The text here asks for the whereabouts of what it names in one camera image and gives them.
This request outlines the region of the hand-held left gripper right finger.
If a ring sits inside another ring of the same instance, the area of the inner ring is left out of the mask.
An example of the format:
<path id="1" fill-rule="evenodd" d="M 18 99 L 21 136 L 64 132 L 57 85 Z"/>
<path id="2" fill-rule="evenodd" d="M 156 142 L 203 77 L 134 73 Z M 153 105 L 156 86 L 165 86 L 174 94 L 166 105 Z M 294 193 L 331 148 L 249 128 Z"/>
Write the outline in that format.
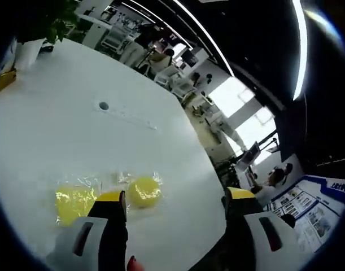
<path id="1" fill-rule="evenodd" d="M 249 190 L 225 189 L 229 270 L 299 270 L 294 219 L 264 211 Z"/>

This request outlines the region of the person's left hand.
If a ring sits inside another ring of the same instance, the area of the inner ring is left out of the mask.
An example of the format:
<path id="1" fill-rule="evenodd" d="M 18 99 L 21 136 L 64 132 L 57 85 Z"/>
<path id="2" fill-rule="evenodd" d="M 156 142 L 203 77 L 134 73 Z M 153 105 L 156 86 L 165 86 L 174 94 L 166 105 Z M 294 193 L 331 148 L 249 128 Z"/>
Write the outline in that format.
<path id="1" fill-rule="evenodd" d="M 127 271 L 145 271 L 145 268 L 139 261 L 137 261 L 135 256 L 131 256 L 127 263 L 126 270 Z"/>

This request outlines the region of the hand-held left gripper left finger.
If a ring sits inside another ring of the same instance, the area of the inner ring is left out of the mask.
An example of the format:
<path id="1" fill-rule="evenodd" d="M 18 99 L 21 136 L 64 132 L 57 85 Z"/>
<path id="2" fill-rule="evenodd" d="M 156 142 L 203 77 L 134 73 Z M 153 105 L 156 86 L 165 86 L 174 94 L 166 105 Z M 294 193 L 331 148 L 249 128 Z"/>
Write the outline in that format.
<path id="1" fill-rule="evenodd" d="M 104 193 L 57 236 L 46 264 L 51 270 L 126 270 L 127 240 L 125 191 Z"/>

